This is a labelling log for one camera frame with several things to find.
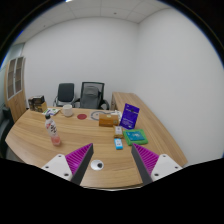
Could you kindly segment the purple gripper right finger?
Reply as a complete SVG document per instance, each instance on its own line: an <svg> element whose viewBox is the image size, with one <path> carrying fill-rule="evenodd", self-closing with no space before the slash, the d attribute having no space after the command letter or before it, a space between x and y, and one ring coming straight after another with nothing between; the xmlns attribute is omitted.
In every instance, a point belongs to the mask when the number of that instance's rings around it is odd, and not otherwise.
<svg viewBox="0 0 224 224"><path fill-rule="evenodd" d="M143 185L152 183L182 169L167 154L158 155L138 144L132 144L131 153Z"/></svg>

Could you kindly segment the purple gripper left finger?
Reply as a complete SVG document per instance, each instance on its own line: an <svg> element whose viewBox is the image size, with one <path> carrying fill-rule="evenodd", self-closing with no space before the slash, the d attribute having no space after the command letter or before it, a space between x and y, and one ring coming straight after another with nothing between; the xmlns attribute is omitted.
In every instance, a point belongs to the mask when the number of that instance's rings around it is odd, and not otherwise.
<svg viewBox="0 0 224 224"><path fill-rule="evenodd" d="M93 155L93 144L87 144L63 155L57 154L42 169L79 185Z"/></svg>

